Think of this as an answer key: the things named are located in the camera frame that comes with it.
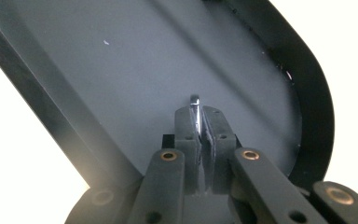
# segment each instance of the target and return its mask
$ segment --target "gray plastic panel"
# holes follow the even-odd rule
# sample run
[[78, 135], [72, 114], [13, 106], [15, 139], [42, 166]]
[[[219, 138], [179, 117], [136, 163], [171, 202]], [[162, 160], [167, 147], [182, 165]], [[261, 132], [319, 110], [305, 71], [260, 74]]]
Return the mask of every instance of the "gray plastic panel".
[[[222, 110], [244, 147], [262, 150], [286, 175], [296, 162], [293, 83], [222, 3], [1, 0], [0, 31], [107, 173], [116, 171], [106, 158], [123, 153], [144, 174], [193, 93]], [[124, 187], [139, 178], [126, 172], [117, 177]], [[207, 196], [185, 200], [184, 220], [213, 220], [198, 214], [202, 206], [230, 223], [227, 197]]]

